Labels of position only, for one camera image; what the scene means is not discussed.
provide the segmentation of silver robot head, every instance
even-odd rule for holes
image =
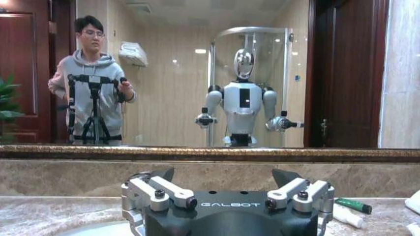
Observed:
[[[253,54],[247,49],[237,50],[233,67],[237,78],[241,80],[249,79],[253,68]]]

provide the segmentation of sink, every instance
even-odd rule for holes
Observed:
[[[128,221],[113,221],[87,225],[57,234],[57,236],[133,236]],[[140,228],[140,235],[145,236],[144,227]]]

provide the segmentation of wooden door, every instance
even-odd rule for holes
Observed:
[[[13,0],[0,13],[0,75],[15,77],[20,143],[51,142],[48,0]]]
[[[387,10],[387,0],[316,1],[311,147],[377,147]]]
[[[53,76],[59,62],[76,50],[76,0],[59,0],[51,3],[49,20],[55,23],[55,30],[49,33],[49,77]],[[52,142],[63,144],[68,142],[68,131],[65,125],[67,110],[65,101],[51,94],[51,127]]]

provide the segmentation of eyeglasses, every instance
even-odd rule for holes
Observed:
[[[99,38],[101,38],[101,37],[104,37],[104,33],[101,32],[101,31],[93,31],[93,30],[91,30],[91,29],[87,29],[85,31],[84,31],[84,33],[91,37],[91,38],[93,38],[95,37],[95,35],[99,37]]]

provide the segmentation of potted plant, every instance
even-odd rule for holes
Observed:
[[[19,112],[19,104],[13,102],[16,97],[16,87],[20,85],[13,84],[13,76],[9,75],[4,81],[0,77],[0,143],[11,142],[13,136],[8,131],[15,126],[15,120],[23,115]]]

